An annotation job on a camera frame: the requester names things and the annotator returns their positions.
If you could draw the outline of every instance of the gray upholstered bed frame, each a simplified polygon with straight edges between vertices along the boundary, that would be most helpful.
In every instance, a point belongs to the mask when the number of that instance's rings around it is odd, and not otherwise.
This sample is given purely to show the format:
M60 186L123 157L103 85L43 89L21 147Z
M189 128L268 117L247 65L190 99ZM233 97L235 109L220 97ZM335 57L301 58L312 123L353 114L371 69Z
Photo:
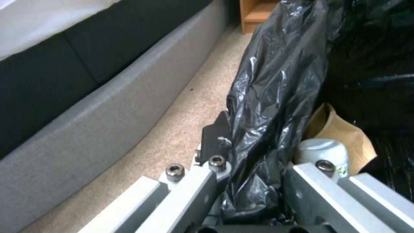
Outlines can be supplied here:
M214 0L0 161L0 231L16 232L125 155L157 123L229 21Z

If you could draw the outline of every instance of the wooden furniture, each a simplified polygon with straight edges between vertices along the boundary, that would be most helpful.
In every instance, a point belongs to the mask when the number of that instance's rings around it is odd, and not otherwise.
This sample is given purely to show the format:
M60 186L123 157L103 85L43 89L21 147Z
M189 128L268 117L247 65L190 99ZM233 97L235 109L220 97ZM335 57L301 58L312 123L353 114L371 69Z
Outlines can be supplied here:
M243 33L254 32L264 22L279 0L240 0L241 28Z

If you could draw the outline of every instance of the beige carpet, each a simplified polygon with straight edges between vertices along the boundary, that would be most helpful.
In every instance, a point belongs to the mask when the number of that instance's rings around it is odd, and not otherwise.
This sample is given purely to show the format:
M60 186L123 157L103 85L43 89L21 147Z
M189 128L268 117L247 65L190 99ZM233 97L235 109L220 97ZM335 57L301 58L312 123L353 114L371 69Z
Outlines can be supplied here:
M24 232L77 232L139 177L169 163L191 164L201 130L226 108L226 95L251 34L230 26L157 125L123 158Z

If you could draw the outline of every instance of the white jar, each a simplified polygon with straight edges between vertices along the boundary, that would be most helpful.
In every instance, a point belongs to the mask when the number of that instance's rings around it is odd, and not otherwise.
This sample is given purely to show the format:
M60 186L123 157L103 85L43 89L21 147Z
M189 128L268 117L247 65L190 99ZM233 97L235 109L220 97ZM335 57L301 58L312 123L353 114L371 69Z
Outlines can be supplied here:
M295 155L295 164L312 163L328 160L335 165L339 177L349 176L348 151L344 144L325 138L312 138L299 143Z

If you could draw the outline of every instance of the garbage bag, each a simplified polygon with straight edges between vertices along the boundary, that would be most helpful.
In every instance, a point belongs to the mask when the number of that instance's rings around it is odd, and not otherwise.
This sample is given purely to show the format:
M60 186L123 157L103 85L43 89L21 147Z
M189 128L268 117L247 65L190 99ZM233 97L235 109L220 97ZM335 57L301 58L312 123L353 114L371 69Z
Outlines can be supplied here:
M341 0L282 0L256 28L227 96L233 169L225 221L276 215L281 173L325 79L342 9Z
M368 172L414 201L414 2L346 2L319 102L361 128L378 157Z

